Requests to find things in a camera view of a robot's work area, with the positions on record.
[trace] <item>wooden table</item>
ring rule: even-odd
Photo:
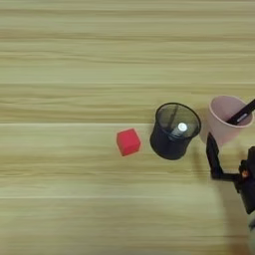
[[[254,98],[254,27],[248,0],[1,1],[0,253],[249,254],[241,198],[210,179],[200,138],[178,161],[148,140],[163,103]],[[142,149],[121,157],[126,128]]]

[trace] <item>black mesh pencil cup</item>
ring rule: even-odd
[[[168,103],[156,111],[150,144],[159,156],[180,159],[200,130],[201,120],[194,110],[179,103]]]

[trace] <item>red cube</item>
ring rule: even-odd
[[[129,155],[139,151],[140,140],[135,130],[128,129],[117,134],[117,144],[122,155]]]

